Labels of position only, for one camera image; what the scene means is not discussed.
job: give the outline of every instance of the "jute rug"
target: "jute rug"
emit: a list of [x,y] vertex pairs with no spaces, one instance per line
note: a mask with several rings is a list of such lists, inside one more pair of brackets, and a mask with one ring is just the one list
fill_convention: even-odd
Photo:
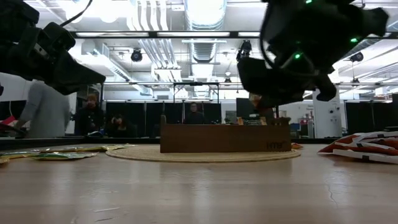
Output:
[[300,156],[292,149],[289,152],[232,152],[232,153],[160,153],[160,146],[136,146],[107,151],[107,155],[152,162],[259,162],[290,159]]

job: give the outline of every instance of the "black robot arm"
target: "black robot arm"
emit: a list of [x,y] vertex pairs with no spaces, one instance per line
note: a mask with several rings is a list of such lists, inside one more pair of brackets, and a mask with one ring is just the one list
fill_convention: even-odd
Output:
[[38,21],[23,0],[0,0],[0,72],[42,80],[64,95],[105,81],[68,53],[76,42],[66,29],[54,22],[40,29]]
[[266,108],[302,101],[305,90],[316,88],[318,100],[334,98],[332,65],[368,35],[383,36],[389,18],[381,8],[366,10],[352,1],[262,1],[268,3],[259,40],[264,59],[241,58],[238,71],[245,90],[262,95]]

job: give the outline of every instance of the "wooden box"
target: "wooden box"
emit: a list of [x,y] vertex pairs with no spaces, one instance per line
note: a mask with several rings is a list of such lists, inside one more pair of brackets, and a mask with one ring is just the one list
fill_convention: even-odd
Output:
[[160,152],[290,151],[290,127],[163,124]]

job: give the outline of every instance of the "gray shirt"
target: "gray shirt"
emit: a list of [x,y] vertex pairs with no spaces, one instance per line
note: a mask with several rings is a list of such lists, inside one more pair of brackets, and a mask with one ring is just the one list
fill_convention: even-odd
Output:
[[20,119],[30,121],[26,138],[62,137],[70,119],[69,97],[42,81],[33,81]]

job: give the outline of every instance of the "person's hair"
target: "person's hair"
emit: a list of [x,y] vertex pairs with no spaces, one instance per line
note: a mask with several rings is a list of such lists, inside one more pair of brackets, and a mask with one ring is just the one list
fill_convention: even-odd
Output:
[[92,101],[97,102],[97,96],[96,96],[95,94],[89,94],[89,95],[87,96],[87,101],[88,101],[88,100],[92,100]]

